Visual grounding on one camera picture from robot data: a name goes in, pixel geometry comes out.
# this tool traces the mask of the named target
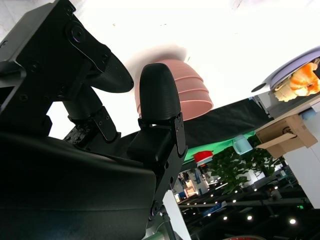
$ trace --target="food on plate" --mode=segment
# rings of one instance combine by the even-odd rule
[[[320,80],[314,73],[317,67],[316,63],[309,62],[276,86],[274,94],[278,100],[288,102],[297,96],[309,96],[320,92]]]

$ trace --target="potted plant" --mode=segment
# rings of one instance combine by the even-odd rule
[[[223,194],[231,193],[238,186],[248,182],[248,178],[243,176],[249,170],[255,173],[264,173],[266,177],[275,172],[275,166],[284,162],[283,157],[274,159],[270,153],[262,148],[256,148],[260,144],[257,136],[248,138],[253,147],[243,155],[238,155],[232,146],[214,155],[212,161],[207,165],[211,169],[212,176],[220,176],[221,180],[228,183]]]

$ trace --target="black bracket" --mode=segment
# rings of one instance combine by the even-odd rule
[[[76,20],[69,22],[65,34],[70,43],[93,63],[96,70],[100,73],[106,70],[111,50],[98,42],[80,22]]]

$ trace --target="orange food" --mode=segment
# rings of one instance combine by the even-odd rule
[[[317,64],[309,62],[299,68],[290,79],[290,88],[297,96],[309,96],[320,91],[320,80],[313,72]]]

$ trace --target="white wall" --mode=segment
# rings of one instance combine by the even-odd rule
[[[284,158],[313,207],[320,209],[320,112],[304,124],[319,142],[310,148],[288,152]]]

